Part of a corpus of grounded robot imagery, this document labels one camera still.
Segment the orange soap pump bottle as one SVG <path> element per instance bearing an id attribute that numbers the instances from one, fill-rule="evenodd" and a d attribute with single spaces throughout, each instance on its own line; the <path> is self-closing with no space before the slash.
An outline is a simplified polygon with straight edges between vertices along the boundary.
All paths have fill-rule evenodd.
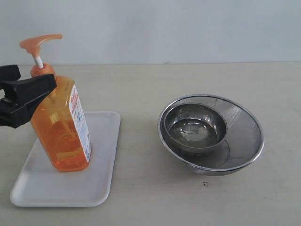
<path id="1" fill-rule="evenodd" d="M 31 124 L 54 168 L 80 171 L 89 165 L 91 137 L 75 81 L 55 75 L 56 88 L 39 104 Z"/>

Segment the white rectangular plastic tray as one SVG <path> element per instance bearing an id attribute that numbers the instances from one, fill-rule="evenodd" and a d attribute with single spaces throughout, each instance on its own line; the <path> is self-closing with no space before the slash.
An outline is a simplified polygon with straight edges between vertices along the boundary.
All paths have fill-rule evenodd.
<path id="1" fill-rule="evenodd" d="M 58 172 L 37 139 L 11 190 L 19 207 L 94 207 L 110 193 L 121 117 L 117 112 L 85 112 L 92 157 L 82 171 Z"/>

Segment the steel mesh strainer basket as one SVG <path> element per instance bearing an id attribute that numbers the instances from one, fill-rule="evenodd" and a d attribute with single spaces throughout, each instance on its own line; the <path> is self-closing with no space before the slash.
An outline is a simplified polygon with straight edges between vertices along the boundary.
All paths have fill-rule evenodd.
<path id="1" fill-rule="evenodd" d="M 212 108 L 225 120 L 227 133 L 221 147 L 208 153 L 189 153 L 167 139 L 163 122 L 167 112 L 180 104 L 201 104 Z M 206 94 L 180 97 L 161 112 L 158 118 L 158 135 L 163 146 L 190 171 L 207 176 L 224 176 L 235 173 L 254 162 L 262 153 L 264 136 L 253 114 L 232 100 Z"/>

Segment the small stainless steel bowl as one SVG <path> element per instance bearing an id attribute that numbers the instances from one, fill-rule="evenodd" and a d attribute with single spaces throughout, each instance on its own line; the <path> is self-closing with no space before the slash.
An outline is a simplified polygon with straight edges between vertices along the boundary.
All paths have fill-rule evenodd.
<path id="1" fill-rule="evenodd" d="M 162 116 L 167 141 L 189 153 L 209 153 L 225 140 L 228 126 L 213 108 L 199 103 L 169 107 Z"/>

